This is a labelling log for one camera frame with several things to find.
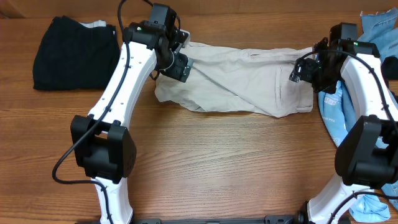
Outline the beige shorts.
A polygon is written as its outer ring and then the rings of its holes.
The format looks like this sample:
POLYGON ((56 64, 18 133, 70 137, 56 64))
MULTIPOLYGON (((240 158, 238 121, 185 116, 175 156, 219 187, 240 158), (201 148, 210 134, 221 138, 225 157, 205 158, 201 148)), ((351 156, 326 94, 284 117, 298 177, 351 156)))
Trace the beige shorts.
POLYGON ((295 61, 311 52, 235 49, 190 42, 181 52, 193 59, 186 82, 161 75, 155 95, 197 112, 248 111, 281 118, 313 108, 311 84, 289 80, 295 61))

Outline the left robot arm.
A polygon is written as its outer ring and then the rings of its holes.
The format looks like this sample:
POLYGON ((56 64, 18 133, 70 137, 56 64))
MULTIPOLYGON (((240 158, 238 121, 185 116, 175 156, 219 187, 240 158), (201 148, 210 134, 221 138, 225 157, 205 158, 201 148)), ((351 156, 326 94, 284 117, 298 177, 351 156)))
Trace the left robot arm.
POLYGON ((119 62, 101 98, 87 116, 75 116, 71 134, 76 163, 94 184, 101 208, 99 223, 133 223, 127 178, 136 160, 129 134, 133 109, 153 72, 182 83, 193 60, 180 52, 190 41, 177 13, 153 3, 150 17, 123 30, 119 62))

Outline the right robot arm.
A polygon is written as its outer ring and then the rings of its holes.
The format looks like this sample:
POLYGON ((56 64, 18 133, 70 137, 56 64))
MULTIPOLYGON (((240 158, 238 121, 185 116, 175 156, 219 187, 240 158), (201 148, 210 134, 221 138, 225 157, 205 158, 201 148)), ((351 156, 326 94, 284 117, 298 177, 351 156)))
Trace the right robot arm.
POLYGON ((343 215, 364 195, 397 181, 397 108, 381 72, 374 43, 357 40, 356 24, 340 23, 330 36, 295 62, 290 80, 311 83, 314 92, 333 93, 345 82, 356 123, 335 154, 335 174, 305 202, 291 223, 348 223, 343 215))

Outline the light blue printed t-shirt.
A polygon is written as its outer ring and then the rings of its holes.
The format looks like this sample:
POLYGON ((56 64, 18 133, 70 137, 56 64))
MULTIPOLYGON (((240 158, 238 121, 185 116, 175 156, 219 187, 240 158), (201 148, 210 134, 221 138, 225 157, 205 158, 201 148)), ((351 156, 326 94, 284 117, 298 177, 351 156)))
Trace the light blue printed t-shirt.
MULTIPOLYGON (((333 94, 318 94, 318 106, 323 122, 336 146, 339 146, 356 122, 351 97, 345 84, 338 81, 333 94)), ((349 208, 353 219, 362 223, 378 223, 390 219, 387 204, 375 195, 364 195, 349 208)))

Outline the dark garment at right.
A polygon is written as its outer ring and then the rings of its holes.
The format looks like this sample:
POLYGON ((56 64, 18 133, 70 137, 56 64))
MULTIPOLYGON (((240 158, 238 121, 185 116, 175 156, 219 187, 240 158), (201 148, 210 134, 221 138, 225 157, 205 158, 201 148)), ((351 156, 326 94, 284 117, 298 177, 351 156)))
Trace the dark garment at right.
POLYGON ((385 80, 398 79, 398 59, 395 56, 385 58, 381 65, 382 76, 385 80))

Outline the blue denim jeans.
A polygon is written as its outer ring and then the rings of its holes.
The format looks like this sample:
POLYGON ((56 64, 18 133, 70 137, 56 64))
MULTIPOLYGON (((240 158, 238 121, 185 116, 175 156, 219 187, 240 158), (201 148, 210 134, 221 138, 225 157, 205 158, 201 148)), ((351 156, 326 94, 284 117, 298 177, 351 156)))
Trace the blue denim jeans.
MULTIPOLYGON (((361 42, 372 42, 376 44, 381 55, 381 62, 390 56, 397 57, 397 9, 393 8, 383 14, 361 15, 363 34, 358 39, 361 42)), ((345 116, 345 128, 349 131, 356 121, 356 116, 351 102, 351 98, 344 82, 341 82, 342 90, 342 110, 345 116)), ((397 182, 386 184, 382 187, 386 195, 397 196, 397 182)))

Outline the white folded garment under black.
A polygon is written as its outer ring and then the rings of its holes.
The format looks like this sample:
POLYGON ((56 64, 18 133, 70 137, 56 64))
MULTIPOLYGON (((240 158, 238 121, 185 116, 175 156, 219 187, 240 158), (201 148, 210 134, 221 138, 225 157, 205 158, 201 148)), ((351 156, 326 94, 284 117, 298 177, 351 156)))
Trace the white folded garment under black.
POLYGON ((89 23, 80 23, 82 26, 92 29, 92 28, 96 28, 96 27, 106 27, 107 23, 106 21, 103 20, 97 20, 97 21, 93 21, 93 22, 89 22, 89 23))

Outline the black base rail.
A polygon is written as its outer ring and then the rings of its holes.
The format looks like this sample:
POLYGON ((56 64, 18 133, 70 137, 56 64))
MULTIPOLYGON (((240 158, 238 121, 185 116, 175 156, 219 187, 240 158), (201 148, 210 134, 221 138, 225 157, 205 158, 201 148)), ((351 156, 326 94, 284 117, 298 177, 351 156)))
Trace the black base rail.
POLYGON ((188 219, 188 220, 161 220, 132 219, 130 224, 304 224, 311 223, 303 214, 294 215, 267 215, 264 218, 226 218, 226 219, 188 219))

